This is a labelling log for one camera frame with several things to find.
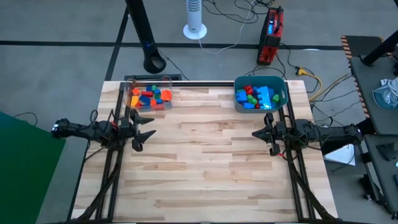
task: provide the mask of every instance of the table leg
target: table leg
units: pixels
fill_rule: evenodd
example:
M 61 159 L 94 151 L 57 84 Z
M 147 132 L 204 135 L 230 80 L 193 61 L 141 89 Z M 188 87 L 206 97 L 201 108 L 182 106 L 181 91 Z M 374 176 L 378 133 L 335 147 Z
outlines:
M 356 124 L 356 127 L 361 131 L 362 135 L 375 133 L 374 126 L 370 118 L 366 118 L 365 120 L 359 122 Z

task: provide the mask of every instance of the orange block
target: orange block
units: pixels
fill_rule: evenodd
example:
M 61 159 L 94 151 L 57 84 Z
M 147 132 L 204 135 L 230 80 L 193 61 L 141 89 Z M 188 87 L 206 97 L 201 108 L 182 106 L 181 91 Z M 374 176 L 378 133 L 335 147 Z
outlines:
M 138 96 L 131 97 L 131 106 L 136 106 L 138 103 Z
M 163 90 L 160 99 L 165 101 L 172 100 L 172 92 L 170 90 Z
M 138 96 L 139 95 L 139 89 L 135 88 L 132 90 L 132 94 Z
M 154 107 L 154 106 L 156 106 L 156 100 L 155 99 L 150 100 L 150 107 Z

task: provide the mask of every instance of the wooden tabletop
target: wooden tabletop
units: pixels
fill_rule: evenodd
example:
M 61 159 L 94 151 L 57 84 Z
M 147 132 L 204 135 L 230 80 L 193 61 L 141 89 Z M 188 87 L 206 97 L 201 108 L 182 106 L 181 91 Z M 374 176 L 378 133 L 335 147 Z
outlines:
M 116 106 L 119 84 L 104 83 L 98 120 Z M 304 82 L 288 84 L 296 119 L 312 120 Z M 142 152 L 126 144 L 114 222 L 297 221 L 287 162 L 251 136 L 264 127 L 264 114 L 237 113 L 233 96 L 233 87 L 174 87 L 171 110 L 140 113 L 155 118 L 141 131 L 156 133 Z M 93 143 L 88 155 L 98 148 Z M 307 148 L 303 156 L 311 190 L 337 217 L 321 151 Z M 73 218 L 98 193 L 105 158 L 103 150 L 86 162 Z

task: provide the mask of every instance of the clear plastic bin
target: clear plastic bin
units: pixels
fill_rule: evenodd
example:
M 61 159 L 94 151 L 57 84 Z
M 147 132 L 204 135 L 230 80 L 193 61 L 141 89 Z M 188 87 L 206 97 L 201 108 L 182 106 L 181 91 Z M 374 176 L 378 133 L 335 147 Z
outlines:
M 142 105 L 139 106 L 133 106 L 131 104 L 132 102 L 132 97 L 133 96 L 138 96 L 140 98 L 142 95 L 141 93 L 143 91 L 147 91 L 147 87 L 156 86 L 156 89 L 160 90 L 160 99 L 162 100 L 162 103 L 157 103 L 156 105 L 151 105 L 151 104 L 142 104 L 140 99 L 138 102 L 140 102 Z M 133 94 L 133 89 L 138 89 L 139 94 L 134 95 Z M 164 91 L 169 91 L 171 94 L 171 97 L 173 96 L 172 93 L 172 79 L 165 75 L 162 78 L 158 79 L 151 79 L 151 80 L 135 80 L 135 79 L 128 79 L 126 80 L 124 84 L 124 94 L 123 94 L 123 102 L 126 104 L 126 106 L 130 107 L 131 109 L 135 109 L 137 111 L 141 112 L 146 112 L 146 111 L 158 111 L 158 110 L 169 110 L 172 108 L 172 99 L 170 97 L 170 100 L 164 100 L 166 99 L 166 93 Z M 148 97 L 150 100 L 156 100 L 155 99 L 155 94 L 153 97 Z

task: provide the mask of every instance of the black metal frame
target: black metal frame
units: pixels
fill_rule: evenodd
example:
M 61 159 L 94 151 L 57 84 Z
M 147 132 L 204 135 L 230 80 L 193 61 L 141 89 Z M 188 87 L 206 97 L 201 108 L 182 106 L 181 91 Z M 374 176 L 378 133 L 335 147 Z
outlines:
M 185 81 L 177 81 L 173 82 L 173 86 L 233 86 L 233 82 L 204 82 L 204 81 L 199 81 L 199 82 L 185 82 Z M 121 106 L 123 103 L 123 93 L 124 93 L 124 86 L 123 83 L 120 84 L 119 87 L 119 94 L 118 94 L 118 100 L 116 103 L 116 114 L 120 114 Z M 293 112 L 293 106 L 291 101 L 288 101 L 287 103 L 287 109 L 289 112 L 289 115 L 285 115 L 283 108 L 279 110 L 279 116 L 280 119 L 285 119 L 288 117 L 290 121 L 294 121 L 295 116 Z M 129 115 L 129 108 L 126 107 L 126 110 L 124 112 L 124 115 L 128 117 Z M 96 210 L 95 214 L 95 219 L 93 220 L 71 220 L 71 215 L 73 211 L 73 206 L 75 204 L 76 200 L 76 194 L 78 190 L 78 186 L 80 183 L 80 178 L 76 184 L 76 189 L 75 189 L 75 194 L 73 196 L 72 204 L 70 207 L 69 211 L 69 216 L 68 216 L 68 221 L 66 223 L 113 223 L 113 215 L 114 215 L 114 208 L 115 208 L 115 203 L 116 203 L 116 197 L 117 197 L 117 191 L 118 191 L 118 182 L 119 182 L 119 174 L 121 171 L 121 162 L 123 158 L 123 152 L 124 152 L 124 147 L 122 147 L 120 150 L 118 150 L 117 158 L 116 158 L 116 163 L 114 166 L 114 169 L 111 174 L 109 174 L 110 168 L 111 168 L 111 161 L 112 161 L 112 156 L 113 156 L 113 151 L 112 149 L 108 149 L 108 153 L 106 156 L 105 160 L 105 167 L 104 167 L 104 173 L 103 173 L 103 179 L 101 183 L 101 190 L 98 193 L 98 195 L 95 197 L 91 205 L 87 208 L 87 210 Z M 286 150 L 286 156 L 288 160 L 288 167 L 289 167 L 289 175 L 292 183 L 292 191 L 293 191 L 293 196 L 294 196 L 294 202 L 295 202 L 295 209 L 297 213 L 297 220 L 299 223 L 356 223 L 356 222 L 344 222 L 341 220 L 319 220 L 316 219 L 315 216 L 315 211 L 314 211 L 314 206 L 312 205 L 311 201 L 314 202 L 314 199 L 316 200 L 315 196 L 311 193 L 311 191 L 307 191 L 307 194 L 305 194 L 305 200 L 307 203 L 307 208 L 308 208 L 308 216 L 309 218 L 304 218 L 303 215 L 303 210 L 301 206 L 301 200 L 300 200 L 300 192 L 299 188 L 297 187 L 297 184 L 299 184 L 302 188 L 303 186 L 308 186 L 308 177 L 307 177 L 307 171 L 305 170 L 305 163 L 303 159 L 303 154 L 301 151 L 298 152 L 297 154 L 297 159 L 298 159 L 298 165 L 300 167 L 300 174 L 294 174 L 296 171 L 296 168 L 294 166 L 292 161 L 293 156 L 292 156 L 292 151 L 290 149 Z M 80 177 L 81 173 L 83 172 L 83 166 L 84 162 L 81 167 L 80 171 Z M 108 208 L 108 214 L 106 218 L 103 218 L 103 205 L 104 205 L 104 198 L 106 195 L 107 190 L 110 188 L 112 185 L 111 189 L 111 195 L 110 195 L 110 200 L 109 200 L 109 208 Z

